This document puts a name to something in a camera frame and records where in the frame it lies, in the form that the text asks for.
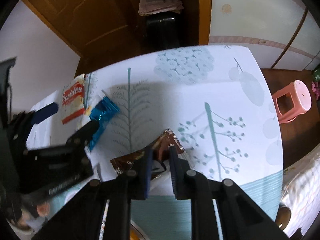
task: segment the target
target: plastic stool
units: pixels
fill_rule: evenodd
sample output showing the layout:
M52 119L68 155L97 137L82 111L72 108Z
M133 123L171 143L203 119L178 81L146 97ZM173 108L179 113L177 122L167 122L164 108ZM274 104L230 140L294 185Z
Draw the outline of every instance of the plastic stool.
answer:
M281 114L277 99L286 94L290 94L293 102L293 108L285 114ZM279 123L292 122L299 114L304 114L311 108L311 96L307 86L300 80L295 80L286 87L280 89L272 95L273 103L276 107L276 113Z

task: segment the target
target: blue snack wrapper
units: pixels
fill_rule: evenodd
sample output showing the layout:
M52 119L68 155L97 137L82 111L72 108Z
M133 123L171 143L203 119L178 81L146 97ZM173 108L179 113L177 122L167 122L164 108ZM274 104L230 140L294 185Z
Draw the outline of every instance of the blue snack wrapper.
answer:
M108 122L113 118L113 116L120 112L120 109L114 102L112 102L108 97L104 97L94 109L92 109L91 114L89 115L91 120L99 121L99 129L92 136L92 140L88 144L90 151L97 144L100 136L106 129Z

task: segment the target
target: teal striped fabric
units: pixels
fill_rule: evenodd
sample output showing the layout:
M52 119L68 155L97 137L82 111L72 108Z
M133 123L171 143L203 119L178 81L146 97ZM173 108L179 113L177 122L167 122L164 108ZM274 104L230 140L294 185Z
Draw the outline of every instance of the teal striped fabric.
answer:
M240 186L271 219L276 219L281 197L282 173ZM151 240L190 240L191 206L189 200L174 196L150 196L132 201L131 219Z

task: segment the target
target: brown candy wrapper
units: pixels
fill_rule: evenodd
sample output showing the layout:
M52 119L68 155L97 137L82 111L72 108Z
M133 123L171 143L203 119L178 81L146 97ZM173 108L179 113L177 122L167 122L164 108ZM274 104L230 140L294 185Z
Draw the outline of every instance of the brown candy wrapper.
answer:
M178 154L184 153L184 148L178 141L173 131L171 129L166 129L156 140L154 140L148 146L153 150L153 159L163 162L169 159L170 145L175 146ZM110 162L113 168L116 170L117 174L121 174L124 171L130 170L134 162L143 157L144 153L145 148L118 158L114 158ZM151 178L154 179L157 175L153 174Z

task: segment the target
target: cabinet door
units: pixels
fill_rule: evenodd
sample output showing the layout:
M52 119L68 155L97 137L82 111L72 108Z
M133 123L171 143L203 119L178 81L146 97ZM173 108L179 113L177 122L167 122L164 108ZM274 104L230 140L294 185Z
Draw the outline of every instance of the cabinet door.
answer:
M136 14L130 0L23 1L83 58L113 50L134 39L132 26Z

